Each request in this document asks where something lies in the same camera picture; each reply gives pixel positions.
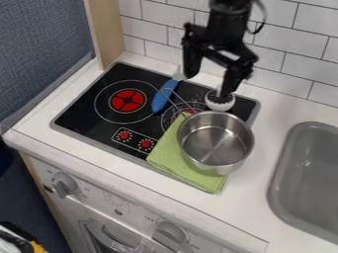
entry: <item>black stovetop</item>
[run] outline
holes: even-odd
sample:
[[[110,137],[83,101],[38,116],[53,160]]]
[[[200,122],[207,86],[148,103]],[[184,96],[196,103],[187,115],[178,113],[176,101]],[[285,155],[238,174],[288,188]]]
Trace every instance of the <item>black stovetop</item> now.
[[[54,124],[81,140],[94,140],[105,150],[110,147],[145,159],[178,116],[171,104],[158,115],[153,115],[150,110],[157,89],[169,79],[117,63],[63,112]],[[207,110],[205,94],[209,90],[201,85],[183,82],[176,92],[196,111],[204,111]],[[178,98],[173,97],[172,100],[181,110],[191,111]],[[255,101],[237,96],[230,113],[246,122],[256,106]]]

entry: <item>sink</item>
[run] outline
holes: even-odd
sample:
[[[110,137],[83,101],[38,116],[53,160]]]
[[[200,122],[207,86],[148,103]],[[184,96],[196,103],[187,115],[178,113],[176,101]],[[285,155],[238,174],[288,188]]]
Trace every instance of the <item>sink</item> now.
[[[268,191],[268,202],[287,224],[338,244],[338,128],[294,126]]]

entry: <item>stainless steel pot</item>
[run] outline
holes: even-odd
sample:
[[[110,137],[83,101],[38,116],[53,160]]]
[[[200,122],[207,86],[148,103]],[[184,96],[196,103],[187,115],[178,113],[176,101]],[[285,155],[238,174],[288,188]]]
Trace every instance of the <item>stainless steel pot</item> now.
[[[177,138],[185,160],[219,175],[234,172],[250,155],[255,137],[246,123],[229,113],[207,111],[187,118]]]

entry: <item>tile wall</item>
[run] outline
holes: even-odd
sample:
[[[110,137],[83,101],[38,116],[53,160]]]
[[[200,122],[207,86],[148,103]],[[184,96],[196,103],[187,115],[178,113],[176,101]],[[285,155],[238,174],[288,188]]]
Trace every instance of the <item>tile wall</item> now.
[[[245,41],[260,56],[247,83],[338,107],[338,0],[263,0],[268,24]],[[183,25],[206,25],[209,0],[120,0],[126,50],[180,64]],[[254,9],[249,26],[262,19]],[[222,76],[205,60],[203,71]]]

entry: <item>green towel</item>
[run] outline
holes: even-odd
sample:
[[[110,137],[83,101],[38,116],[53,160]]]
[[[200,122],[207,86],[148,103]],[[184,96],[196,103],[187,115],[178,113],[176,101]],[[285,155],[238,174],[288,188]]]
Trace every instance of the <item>green towel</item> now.
[[[157,169],[160,169],[172,176],[179,178],[190,185],[193,185],[205,192],[216,194],[224,186],[226,176],[218,176],[214,173],[204,173],[189,167],[184,161],[181,149],[176,137],[177,131],[184,117],[181,115],[168,128],[155,148],[146,158]]]

